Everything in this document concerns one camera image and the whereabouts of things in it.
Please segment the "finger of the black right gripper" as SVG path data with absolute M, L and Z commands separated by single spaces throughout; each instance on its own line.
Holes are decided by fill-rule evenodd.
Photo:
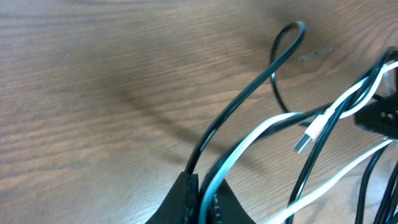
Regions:
M 366 131 L 397 139 L 397 93 L 361 108 L 354 122 Z

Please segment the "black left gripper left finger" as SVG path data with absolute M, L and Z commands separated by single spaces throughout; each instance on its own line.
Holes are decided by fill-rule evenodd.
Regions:
M 197 224 L 198 175 L 181 172 L 146 224 Z

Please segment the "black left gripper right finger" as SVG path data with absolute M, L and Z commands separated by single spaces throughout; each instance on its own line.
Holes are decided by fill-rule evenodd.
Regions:
M 256 224 L 225 180 L 213 196 L 207 215 L 207 224 Z

